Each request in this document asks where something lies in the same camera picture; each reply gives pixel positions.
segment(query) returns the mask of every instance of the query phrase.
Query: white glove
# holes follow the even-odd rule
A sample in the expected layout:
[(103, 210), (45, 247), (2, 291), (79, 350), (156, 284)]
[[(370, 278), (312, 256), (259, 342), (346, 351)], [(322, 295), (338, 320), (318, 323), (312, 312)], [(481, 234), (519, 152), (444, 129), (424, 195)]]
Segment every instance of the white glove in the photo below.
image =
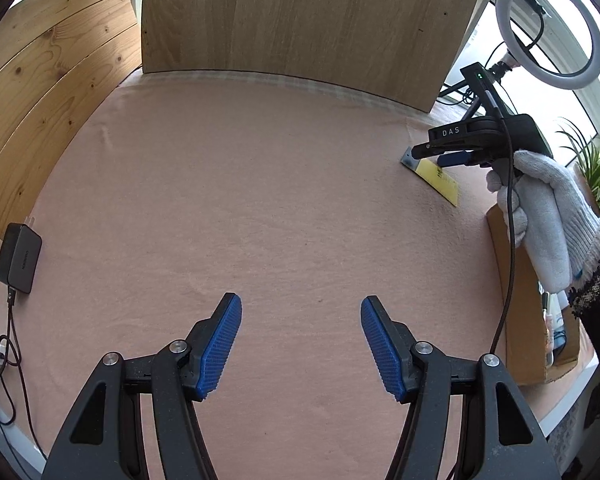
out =
[[(542, 194), (542, 187), (539, 186), (538, 180), (542, 181), (552, 188), (555, 205), (560, 213), (561, 228), (566, 240), (571, 271), (568, 281), (575, 288), (580, 288), (592, 277), (600, 261), (600, 218), (587, 205), (570, 170), (552, 158), (524, 150), (514, 153), (513, 160), (514, 167), (524, 173), (514, 184), (512, 193), (516, 247), (522, 240), (525, 240), (526, 251), (535, 267), (536, 262), (541, 260), (543, 255), (555, 249), (557, 237), (547, 238), (535, 235), (532, 240), (525, 239), (529, 225), (546, 224), (548, 221), (553, 221), (543, 213), (550, 209), (550, 205), (544, 204), (547, 198)], [(498, 192), (498, 206), (503, 210), (505, 222), (508, 225), (507, 188), (502, 185), (500, 177), (494, 171), (487, 174), (487, 189), (491, 192)], [(555, 232), (558, 232), (559, 228), (560, 226), (555, 226)], [(538, 276), (541, 276), (540, 270), (536, 268)], [(546, 286), (544, 288), (548, 292), (557, 292), (557, 290), (548, 290)]]

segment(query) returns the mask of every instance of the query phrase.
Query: pink cloth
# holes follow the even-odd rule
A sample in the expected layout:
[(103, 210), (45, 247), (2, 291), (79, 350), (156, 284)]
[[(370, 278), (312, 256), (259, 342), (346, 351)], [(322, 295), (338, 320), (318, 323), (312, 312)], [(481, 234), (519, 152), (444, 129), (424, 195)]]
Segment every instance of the pink cloth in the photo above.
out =
[[(230, 290), (242, 326), (218, 390), (196, 406), (218, 477), (384, 478), (406, 407), (382, 387), (360, 301), (377, 294), (416, 338), (472, 359), (502, 309), (484, 171), (449, 170), (455, 208), (399, 163), (457, 112), (410, 114), (185, 76), (116, 89), (33, 211), (43, 249), (14, 311), (43, 447), (103, 354), (157, 352)], [(16, 392), (14, 370), (7, 381)]]

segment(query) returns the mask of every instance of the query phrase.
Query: green plant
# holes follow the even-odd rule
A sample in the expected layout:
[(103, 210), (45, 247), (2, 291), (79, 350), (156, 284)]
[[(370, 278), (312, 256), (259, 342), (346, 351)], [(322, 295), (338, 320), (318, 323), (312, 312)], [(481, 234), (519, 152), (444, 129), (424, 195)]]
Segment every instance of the green plant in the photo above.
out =
[(600, 147), (591, 141), (587, 142), (582, 132), (570, 120), (565, 121), (567, 128), (559, 130), (558, 133), (567, 136), (571, 145), (562, 147), (575, 153), (580, 171), (600, 208)]

